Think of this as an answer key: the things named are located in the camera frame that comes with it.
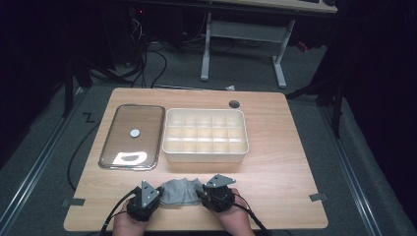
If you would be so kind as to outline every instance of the folded fabric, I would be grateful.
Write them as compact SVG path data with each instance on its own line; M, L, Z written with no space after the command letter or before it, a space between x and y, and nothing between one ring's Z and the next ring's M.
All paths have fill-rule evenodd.
M203 191L199 179L193 181L187 178L170 180L162 184L163 194L160 202L163 205L198 205L200 203L196 190Z

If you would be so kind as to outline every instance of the transparent lid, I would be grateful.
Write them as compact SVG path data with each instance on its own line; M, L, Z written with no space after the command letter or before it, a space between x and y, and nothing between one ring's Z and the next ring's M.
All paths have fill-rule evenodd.
M125 104L113 117L99 166L112 169L151 170L159 155L165 109Z

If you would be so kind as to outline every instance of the person's hand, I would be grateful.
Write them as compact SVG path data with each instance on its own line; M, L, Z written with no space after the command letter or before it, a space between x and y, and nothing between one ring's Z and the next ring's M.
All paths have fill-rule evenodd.
M113 223L113 236L142 236L147 228L147 222L137 221L126 212L129 200L122 207L122 210L115 216Z
M232 192L236 195L239 195L237 189L231 189ZM245 202L239 198L235 197L235 204L240 205L246 208ZM210 210L215 217L220 220L223 228L233 236L254 236L254 231L251 228L249 222L248 212L239 208L238 206L232 206L229 210L224 212L215 212Z

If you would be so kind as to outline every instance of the white storage box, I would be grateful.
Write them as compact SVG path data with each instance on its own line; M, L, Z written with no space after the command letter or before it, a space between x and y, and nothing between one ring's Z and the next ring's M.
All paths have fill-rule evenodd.
M162 149L171 162L241 162L249 151L243 112L169 109Z

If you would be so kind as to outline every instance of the table top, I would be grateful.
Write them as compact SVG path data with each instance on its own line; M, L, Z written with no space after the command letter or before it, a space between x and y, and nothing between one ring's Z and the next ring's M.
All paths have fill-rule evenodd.
M211 0L229 4L244 4L258 7L280 8L287 10L299 10L316 13L336 13L335 6L328 6L320 0L319 3L306 2L301 0Z
M231 109L240 103L245 115L249 152L240 163L173 163L159 153L151 171L109 170L98 166L117 107L122 104L170 108ZM236 180L237 188L267 229L325 228L328 219L285 96L278 92L117 88L113 91L70 206L64 227L69 231L97 231L117 202L142 180L158 187L172 179L206 183L215 174ZM252 227L258 229L255 222ZM203 206L160 206L147 230L222 230Z

